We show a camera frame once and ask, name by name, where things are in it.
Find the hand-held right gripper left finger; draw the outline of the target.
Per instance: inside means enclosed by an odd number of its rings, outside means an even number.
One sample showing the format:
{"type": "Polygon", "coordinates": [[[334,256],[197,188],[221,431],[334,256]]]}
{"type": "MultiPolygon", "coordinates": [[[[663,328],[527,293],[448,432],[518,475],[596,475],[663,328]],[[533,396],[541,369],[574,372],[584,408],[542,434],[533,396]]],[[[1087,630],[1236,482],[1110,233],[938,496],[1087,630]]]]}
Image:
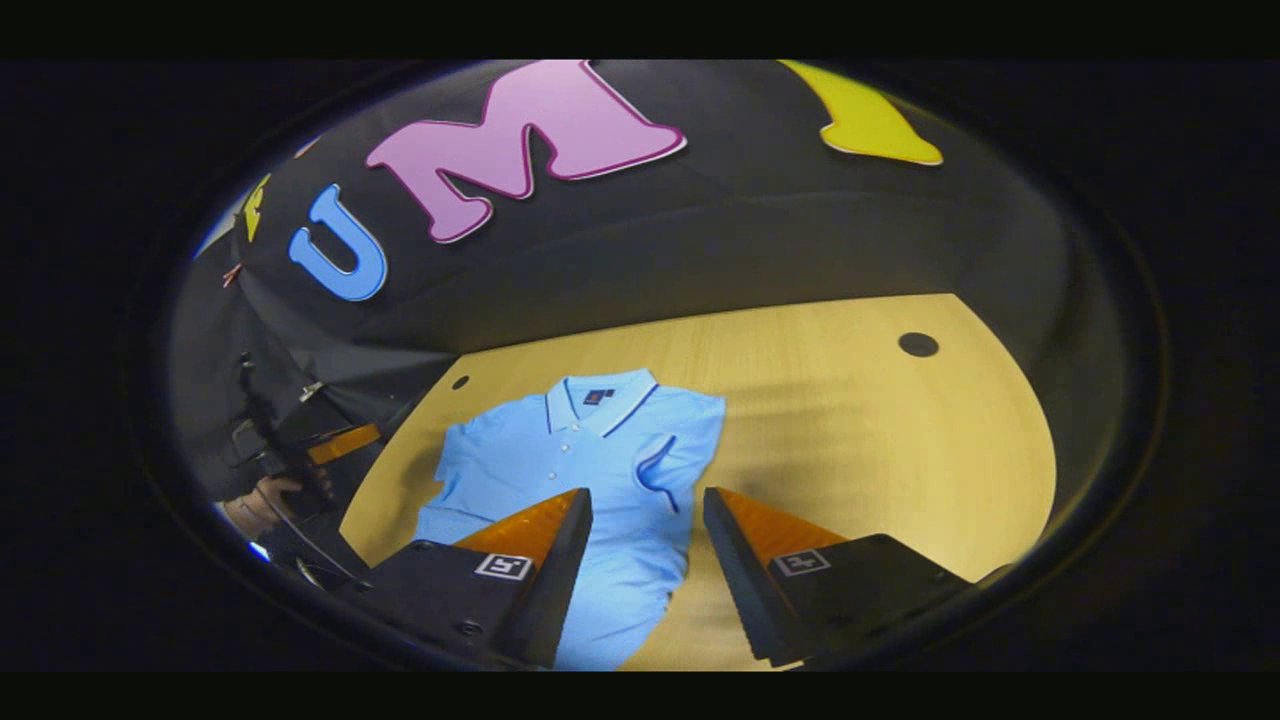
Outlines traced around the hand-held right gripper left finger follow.
{"type": "Polygon", "coordinates": [[[415,541],[346,585],[346,602],[424,653],[549,670],[593,528],[575,488],[454,543],[415,541]]]}

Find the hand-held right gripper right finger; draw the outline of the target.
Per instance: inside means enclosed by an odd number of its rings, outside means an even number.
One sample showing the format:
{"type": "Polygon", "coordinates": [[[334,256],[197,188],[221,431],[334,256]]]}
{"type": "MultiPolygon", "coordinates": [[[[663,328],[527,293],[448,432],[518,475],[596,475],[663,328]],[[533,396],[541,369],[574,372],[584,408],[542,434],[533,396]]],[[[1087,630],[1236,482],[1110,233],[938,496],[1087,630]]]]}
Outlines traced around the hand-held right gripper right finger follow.
{"type": "Polygon", "coordinates": [[[1010,571],[968,580],[888,533],[842,536],[724,487],[703,520],[751,655],[774,669],[896,664],[1010,571]]]}

